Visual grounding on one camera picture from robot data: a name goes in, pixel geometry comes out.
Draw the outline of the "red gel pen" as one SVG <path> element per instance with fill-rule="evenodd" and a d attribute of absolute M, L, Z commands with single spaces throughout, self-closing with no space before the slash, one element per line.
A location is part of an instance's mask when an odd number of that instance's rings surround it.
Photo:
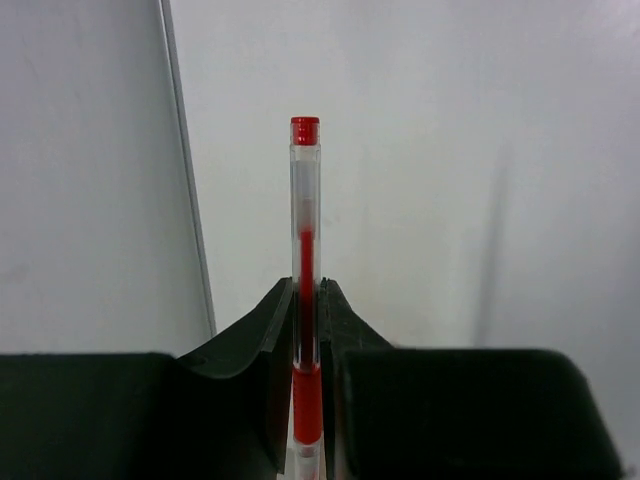
<path fill-rule="evenodd" d="M 295 477 L 318 479 L 322 444 L 322 386 L 318 334 L 320 242 L 320 120 L 290 121 L 290 199 Z"/>

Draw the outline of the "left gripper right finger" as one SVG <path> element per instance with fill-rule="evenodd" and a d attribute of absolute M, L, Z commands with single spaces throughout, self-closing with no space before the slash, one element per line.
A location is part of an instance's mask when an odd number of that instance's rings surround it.
<path fill-rule="evenodd" d="M 590 384 L 548 349 L 402 348 L 319 292 L 331 479 L 621 479 Z"/>

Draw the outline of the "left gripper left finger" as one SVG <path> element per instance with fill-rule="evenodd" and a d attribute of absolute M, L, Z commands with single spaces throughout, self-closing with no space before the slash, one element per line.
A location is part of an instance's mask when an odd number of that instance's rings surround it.
<path fill-rule="evenodd" d="M 181 357 L 1 359 L 5 479 L 274 479 L 285 469 L 293 287 Z"/>

